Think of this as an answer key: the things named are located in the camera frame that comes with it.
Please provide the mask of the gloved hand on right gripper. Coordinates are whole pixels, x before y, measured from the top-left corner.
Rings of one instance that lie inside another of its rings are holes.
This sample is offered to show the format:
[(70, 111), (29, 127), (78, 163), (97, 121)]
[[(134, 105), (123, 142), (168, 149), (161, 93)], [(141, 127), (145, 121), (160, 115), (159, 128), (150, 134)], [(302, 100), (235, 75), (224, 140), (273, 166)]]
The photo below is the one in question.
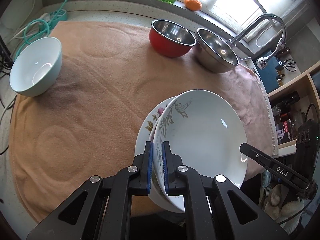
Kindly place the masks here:
[(289, 189), (282, 184), (273, 186), (263, 202), (263, 210), (275, 221), (282, 222), (303, 208), (301, 201), (286, 202)]

